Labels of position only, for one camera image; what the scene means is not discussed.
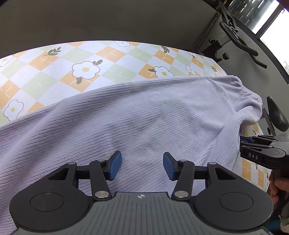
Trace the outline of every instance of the window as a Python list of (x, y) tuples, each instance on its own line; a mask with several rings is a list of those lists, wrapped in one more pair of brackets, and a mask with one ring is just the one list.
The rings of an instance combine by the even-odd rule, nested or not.
[(260, 38), (289, 74), (289, 13), (282, 11)]
[(228, 8), (253, 33), (257, 33), (278, 5), (276, 0), (233, 0)]

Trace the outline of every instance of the green checker square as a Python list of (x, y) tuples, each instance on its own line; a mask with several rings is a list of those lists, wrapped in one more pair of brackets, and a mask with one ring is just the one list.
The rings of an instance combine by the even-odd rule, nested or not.
[(187, 58), (181, 56), (180, 54), (177, 54), (175, 59), (178, 60), (179, 62), (183, 63), (184, 65), (190, 66), (190, 64), (191, 64), (191, 61), (189, 61)]
[(187, 76), (187, 74), (184, 74), (182, 71), (176, 69), (175, 67), (171, 66), (169, 71), (173, 73), (175, 76)]
[(35, 100), (38, 100), (56, 82), (56, 79), (39, 72), (22, 87), (22, 90)]
[(61, 58), (66, 59), (72, 63), (80, 64), (91, 57), (93, 53), (85, 51), (81, 48), (73, 48), (71, 51), (64, 54)]
[(132, 81), (136, 76), (136, 73), (118, 64), (114, 64), (108, 70), (106, 70), (102, 76), (115, 83), (122, 83)]
[(4, 125), (9, 122), (8, 118), (4, 116), (4, 113), (0, 110), (0, 125)]
[(150, 44), (150, 46), (152, 46), (152, 47), (154, 47), (154, 48), (156, 48), (156, 49), (160, 49), (160, 48), (161, 48), (161, 46), (159, 46), (159, 45), (154, 45), (154, 44)]
[(12, 63), (10, 63), (6, 68), (2, 70), (2, 74), (10, 79), (15, 73), (17, 73), (20, 69), (22, 69), (26, 65), (25, 62), (16, 59)]
[(204, 70), (204, 76), (213, 76), (213, 74), (209, 74), (207, 71)]
[(47, 52), (49, 51), (54, 45), (50, 45), (50, 46), (44, 46), (44, 47), (40, 47), (39, 49), (44, 51), (44, 52)]
[(110, 44), (112, 44), (113, 41), (97, 41), (97, 42), (109, 46)]
[(128, 55), (137, 58), (145, 63), (147, 63), (152, 57), (153, 55), (135, 47), (133, 48), (130, 52), (127, 53)]
[(204, 65), (211, 69), (211, 66), (213, 65), (212, 62), (208, 62), (207, 60), (204, 60)]

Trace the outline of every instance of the bike seat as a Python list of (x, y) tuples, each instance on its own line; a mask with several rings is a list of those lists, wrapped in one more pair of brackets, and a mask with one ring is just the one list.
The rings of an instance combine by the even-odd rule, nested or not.
[(273, 125), (280, 131), (287, 131), (289, 128), (288, 120), (270, 96), (267, 97), (267, 105), (269, 117)]

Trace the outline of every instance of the checkered bedsheet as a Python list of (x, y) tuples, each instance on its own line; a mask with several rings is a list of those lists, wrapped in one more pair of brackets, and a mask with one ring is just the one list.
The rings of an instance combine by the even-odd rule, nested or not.
[[(227, 74), (210, 58), (146, 43), (82, 41), (19, 52), (0, 59), (0, 125), (96, 88), (182, 75)], [(250, 131), (262, 132), (258, 125)], [(266, 190), (266, 169), (255, 170), (255, 165), (239, 159), (235, 170)]]

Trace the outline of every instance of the blue finger pad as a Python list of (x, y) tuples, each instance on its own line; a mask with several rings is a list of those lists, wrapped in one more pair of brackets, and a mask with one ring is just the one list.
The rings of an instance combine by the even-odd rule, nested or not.
[(168, 178), (172, 181), (175, 181), (175, 172), (173, 167), (173, 162), (169, 159), (169, 157), (164, 153), (163, 156), (163, 165), (164, 169), (166, 170), (166, 173), (168, 175)]
[(114, 180), (116, 177), (116, 174), (118, 173), (119, 168), (121, 167), (121, 153), (116, 156), (116, 158), (111, 162), (111, 168), (108, 173), (109, 180)]
[(244, 136), (240, 136), (240, 141), (245, 141), (249, 144), (253, 144), (254, 141), (252, 141), (252, 139), (250, 137), (244, 137)]

